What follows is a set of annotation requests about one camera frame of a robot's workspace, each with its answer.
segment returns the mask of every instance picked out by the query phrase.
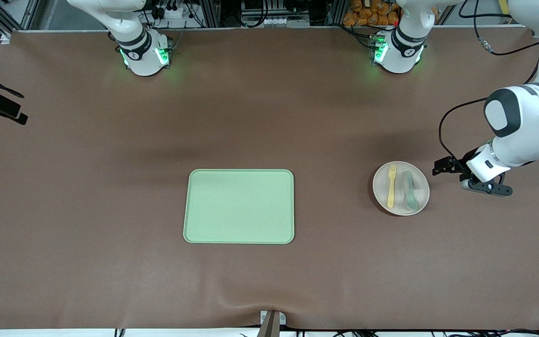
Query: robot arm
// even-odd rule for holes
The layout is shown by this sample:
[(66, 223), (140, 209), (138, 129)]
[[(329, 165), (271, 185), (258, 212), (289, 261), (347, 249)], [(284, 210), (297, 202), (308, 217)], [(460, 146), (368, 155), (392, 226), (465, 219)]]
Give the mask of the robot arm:
[(124, 63), (137, 75), (150, 76), (169, 66), (171, 46), (168, 37), (145, 29), (134, 11), (145, 6), (145, 0), (68, 0), (103, 24), (116, 42)]
[(374, 60), (387, 71), (410, 71), (423, 51), (423, 42), (436, 22), (432, 7), (456, 5), (463, 0), (396, 0), (403, 15), (396, 28), (384, 30), (385, 47), (374, 51)]
[[(516, 21), (539, 35), (539, 1), (509, 0), (509, 11)], [(533, 83), (493, 92), (484, 105), (484, 115), (495, 137), (464, 159), (449, 162), (448, 169), (460, 166), (457, 169), (464, 172), (462, 181), (467, 190), (510, 195), (512, 189), (501, 185), (504, 173), (539, 160), (539, 70)], [(450, 171), (445, 162), (437, 161), (434, 174), (445, 171)]]

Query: round plate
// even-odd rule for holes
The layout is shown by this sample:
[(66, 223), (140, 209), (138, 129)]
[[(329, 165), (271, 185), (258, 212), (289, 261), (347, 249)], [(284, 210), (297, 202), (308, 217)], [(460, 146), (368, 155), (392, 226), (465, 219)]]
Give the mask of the round plate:
[[(394, 208), (388, 208), (388, 189), (390, 188), (390, 179), (388, 178), (388, 170), (390, 165), (396, 165), (396, 179), (394, 181)], [(411, 172), (413, 178), (413, 193), (419, 204), (419, 208), (413, 211), (407, 205), (407, 178), (404, 175), (405, 171)], [(396, 215), (413, 215), (421, 212), (428, 204), (430, 198), (430, 185), (428, 179), (415, 166), (404, 161), (392, 161), (380, 167), (374, 175), (373, 182), (374, 195), (384, 209)]]

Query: light green tray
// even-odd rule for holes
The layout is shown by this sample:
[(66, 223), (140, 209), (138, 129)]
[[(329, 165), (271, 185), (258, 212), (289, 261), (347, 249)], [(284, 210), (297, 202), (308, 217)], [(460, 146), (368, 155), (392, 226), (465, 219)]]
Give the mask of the light green tray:
[(184, 239), (190, 243), (286, 244), (295, 236), (289, 170), (194, 170)]

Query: yellow fork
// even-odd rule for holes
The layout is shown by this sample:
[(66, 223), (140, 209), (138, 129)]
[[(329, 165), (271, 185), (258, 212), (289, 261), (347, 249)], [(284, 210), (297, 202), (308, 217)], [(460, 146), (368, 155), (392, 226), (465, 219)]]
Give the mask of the yellow fork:
[(388, 170), (388, 178), (390, 178), (390, 189), (388, 190), (388, 208), (394, 208), (394, 179), (396, 179), (396, 165), (390, 165)]

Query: brown tablecloth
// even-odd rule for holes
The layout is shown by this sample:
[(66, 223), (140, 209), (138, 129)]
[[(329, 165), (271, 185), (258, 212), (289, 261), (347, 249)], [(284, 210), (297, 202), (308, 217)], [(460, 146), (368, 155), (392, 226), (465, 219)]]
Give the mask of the brown tablecloth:
[[(533, 41), (482, 34), (497, 51)], [(13, 34), (0, 81), (29, 119), (0, 117), (0, 328), (246, 326), (279, 309), (308, 329), (539, 329), (539, 162), (507, 175), (509, 198), (430, 175), (442, 114), (523, 83), (537, 53), (435, 29), (393, 75), (339, 29), (189, 31), (141, 78), (105, 34)], [(491, 136), (481, 105), (444, 127), (458, 155)], [(428, 176), (419, 215), (370, 197), (391, 160)], [(186, 243), (198, 168), (291, 170), (294, 241)]]

